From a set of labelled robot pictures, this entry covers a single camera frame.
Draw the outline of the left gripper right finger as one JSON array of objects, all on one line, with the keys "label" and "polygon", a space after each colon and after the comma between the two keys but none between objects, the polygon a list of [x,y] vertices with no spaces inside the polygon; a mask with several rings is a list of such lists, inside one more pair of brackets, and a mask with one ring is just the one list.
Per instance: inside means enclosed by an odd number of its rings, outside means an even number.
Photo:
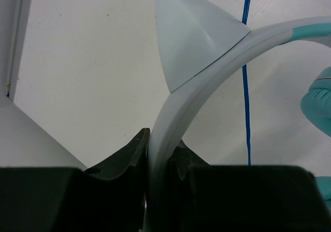
[{"label": "left gripper right finger", "polygon": [[179,142],[167,181],[169,231],[330,231],[317,178],[298,166],[209,165]]}]

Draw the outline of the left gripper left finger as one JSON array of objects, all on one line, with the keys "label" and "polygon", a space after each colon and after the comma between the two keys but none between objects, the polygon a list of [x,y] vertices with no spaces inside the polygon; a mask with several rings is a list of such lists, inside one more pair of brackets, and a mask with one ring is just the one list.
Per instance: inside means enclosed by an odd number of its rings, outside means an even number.
[{"label": "left gripper left finger", "polygon": [[141,129],[123,148],[84,171],[1,168],[1,231],[139,231],[150,134]]}]

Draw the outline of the teal cat-ear headphones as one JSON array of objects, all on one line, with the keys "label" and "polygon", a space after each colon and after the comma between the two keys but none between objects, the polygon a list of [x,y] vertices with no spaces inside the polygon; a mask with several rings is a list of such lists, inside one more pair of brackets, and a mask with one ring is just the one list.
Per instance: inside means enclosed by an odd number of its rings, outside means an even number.
[{"label": "teal cat-ear headphones", "polygon": [[198,111],[242,66],[292,41],[330,46],[330,17],[282,22],[251,30],[207,0],[156,0],[158,50],[170,91],[147,152],[147,212],[152,231],[172,231],[166,164]]}]

